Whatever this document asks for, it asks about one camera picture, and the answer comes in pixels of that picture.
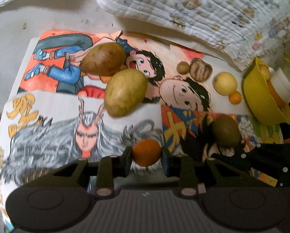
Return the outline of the small orange tangerine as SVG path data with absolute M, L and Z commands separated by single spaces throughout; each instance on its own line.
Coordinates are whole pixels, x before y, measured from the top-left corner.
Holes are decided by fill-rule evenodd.
M 241 95 L 240 92 L 235 91 L 235 92 L 233 92 L 232 94 L 230 94 L 228 96 L 228 99 L 229 99 L 229 102 L 232 105 L 237 105 L 237 104 L 240 104 L 241 103 L 241 101 L 242 101 L 242 95 Z
M 132 148 L 134 162 L 141 167 L 155 164 L 161 155 L 161 145 L 153 139 L 144 139 Z

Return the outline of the large brown kiwi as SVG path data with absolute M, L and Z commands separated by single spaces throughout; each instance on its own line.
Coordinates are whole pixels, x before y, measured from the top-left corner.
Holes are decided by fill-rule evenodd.
M 217 144 L 222 148 L 234 148 L 241 140 L 236 121 L 227 115 L 220 115 L 212 125 Z

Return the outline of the yellow lemon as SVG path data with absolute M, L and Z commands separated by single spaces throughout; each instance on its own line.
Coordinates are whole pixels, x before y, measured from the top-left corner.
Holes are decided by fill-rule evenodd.
M 237 90 L 237 80 L 228 72 L 217 74 L 212 84 L 216 92 L 223 96 L 229 96 Z

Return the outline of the large striped pepino melon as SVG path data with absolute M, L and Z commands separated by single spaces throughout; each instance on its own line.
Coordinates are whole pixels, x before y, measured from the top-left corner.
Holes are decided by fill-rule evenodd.
M 190 63 L 190 76 L 197 82 L 206 81 L 212 74 L 212 66 L 200 58 L 194 58 Z

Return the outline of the small brown kiwi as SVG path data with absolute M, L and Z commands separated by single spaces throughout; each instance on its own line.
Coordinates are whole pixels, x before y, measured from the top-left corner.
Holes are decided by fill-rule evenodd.
M 177 72 L 181 75 L 186 75 L 190 71 L 190 64 L 187 62 L 179 62 L 177 64 Z

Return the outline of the yellow plastic bowl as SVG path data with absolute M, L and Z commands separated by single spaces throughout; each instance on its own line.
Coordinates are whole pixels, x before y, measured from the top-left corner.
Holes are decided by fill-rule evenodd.
M 280 123 L 290 124 L 290 106 L 278 106 L 270 93 L 268 82 L 263 77 L 259 66 L 265 63 L 258 57 L 243 79 L 243 92 L 246 103 L 258 121 L 266 126 Z

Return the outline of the white and orange cup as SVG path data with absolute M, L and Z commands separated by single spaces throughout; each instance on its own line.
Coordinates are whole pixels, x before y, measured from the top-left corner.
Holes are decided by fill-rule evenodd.
M 270 95 L 278 107 L 282 108 L 290 103 L 290 73 L 286 69 L 278 68 L 270 74 L 267 81 Z

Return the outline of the cartoon drawing paper mat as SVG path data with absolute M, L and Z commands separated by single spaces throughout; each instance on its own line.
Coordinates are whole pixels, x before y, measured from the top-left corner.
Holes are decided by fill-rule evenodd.
M 108 82 L 81 72 L 69 56 L 101 39 L 122 45 L 148 79 L 144 104 L 134 114 L 112 118 L 99 112 Z M 0 124 L 0 211 L 4 231 L 13 225 L 5 201 L 18 186 L 81 156 L 91 162 L 118 154 L 142 139 L 182 153 L 186 131 L 211 122 L 221 105 L 212 101 L 209 79 L 180 75 L 180 62 L 207 62 L 210 56 L 138 34 L 43 33 L 21 65 L 17 93 L 5 104 Z

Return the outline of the yellow apple in bowl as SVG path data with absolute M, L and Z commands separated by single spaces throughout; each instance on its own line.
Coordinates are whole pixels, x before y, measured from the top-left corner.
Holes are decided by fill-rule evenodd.
M 263 75 L 263 78 L 265 79 L 265 81 L 269 81 L 271 78 L 271 73 L 270 73 L 268 66 L 258 65 L 258 68 L 259 68 L 261 74 Z

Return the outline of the white printed quilted blanket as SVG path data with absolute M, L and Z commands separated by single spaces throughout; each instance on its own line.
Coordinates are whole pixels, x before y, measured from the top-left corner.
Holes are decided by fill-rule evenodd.
M 172 28 L 226 53 L 240 69 L 290 41 L 290 0 L 97 0 L 107 12 Z

